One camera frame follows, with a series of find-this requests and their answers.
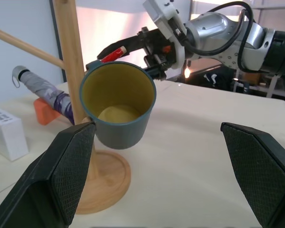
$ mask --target wooden mug tree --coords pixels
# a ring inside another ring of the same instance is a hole
[[[84,78],[75,0],[53,0],[63,61],[0,30],[0,39],[29,52],[66,72],[75,124],[90,121],[79,99],[79,87]],[[104,210],[127,192],[131,181],[130,166],[115,152],[96,151],[94,144],[90,166],[77,207],[77,214]]]

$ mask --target table surface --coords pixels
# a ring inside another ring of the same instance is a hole
[[[67,91],[67,84],[58,87]],[[117,151],[132,169],[128,192],[104,211],[75,215],[70,227],[261,227],[235,179],[220,125],[257,128],[285,148],[285,102],[168,81],[156,81],[156,88],[143,138]],[[0,155],[0,204],[27,166],[70,126],[64,117],[38,124],[36,98],[0,104],[22,119],[30,151],[14,162]],[[95,146],[105,149],[97,139]]]

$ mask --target wooden base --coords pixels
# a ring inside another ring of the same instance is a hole
[[[90,175],[93,170],[89,168],[76,214],[89,214],[107,209],[117,203],[130,186],[131,170],[125,158],[115,152],[94,153],[97,174]]]

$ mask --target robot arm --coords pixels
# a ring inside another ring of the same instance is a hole
[[[177,9],[167,0],[146,0],[143,4],[158,29],[142,28],[137,36],[118,41],[105,48],[98,56],[125,46],[127,54],[143,48],[149,74],[154,79],[165,79],[169,68],[183,67],[184,61],[213,58],[233,69],[250,73],[285,76],[285,32],[263,28],[253,20],[250,6],[232,2],[219,6],[183,24]],[[240,5],[239,22],[229,20],[215,11]]]

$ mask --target gray mug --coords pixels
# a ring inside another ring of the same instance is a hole
[[[156,99],[152,78],[126,62],[87,65],[80,100],[96,123],[97,138],[112,149],[127,149],[142,138]]]

